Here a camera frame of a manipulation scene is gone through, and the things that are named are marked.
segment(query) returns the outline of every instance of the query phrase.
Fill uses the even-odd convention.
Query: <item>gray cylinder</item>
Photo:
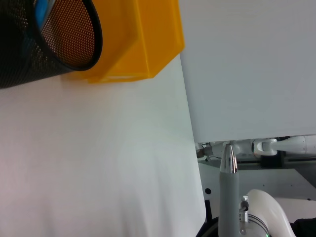
[[[219,237],[239,237],[239,174],[220,172]]]

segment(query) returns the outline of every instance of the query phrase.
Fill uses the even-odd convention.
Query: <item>white panel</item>
[[[276,198],[276,200],[291,223],[298,219],[313,219],[316,217],[316,201],[289,198]]]
[[[213,217],[219,214],[219,169],[199,164],[203,190],[209,188],[212,193],[204,198],[209,199]],[[316,189],[295,169],[239,170],[240,196],[252,189],[260,189],[274,198],[308,198],[316,200]]]
[[[0,90],[2,237],[192,237],[205,220],[180,57],[156,78]]]
[[[180,0],[195,142],[316,133],[315,0]]]

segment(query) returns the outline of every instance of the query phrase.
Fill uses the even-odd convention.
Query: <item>chrome pen tip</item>
[[[226,144],[225,146],[220,171],[228,174],[237,173],[237,159],[231,144]]]

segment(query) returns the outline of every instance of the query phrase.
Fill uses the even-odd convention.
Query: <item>blue object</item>
[[[48,0],[37,0],[35,5],[35,18],[39,28],[44,24],[45,14],[48,8]]]

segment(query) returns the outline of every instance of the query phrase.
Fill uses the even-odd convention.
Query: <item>yellow plastic bin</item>
[[[184,48],[177,0],[93,0],[103,33],[91,83],[153,78]]]

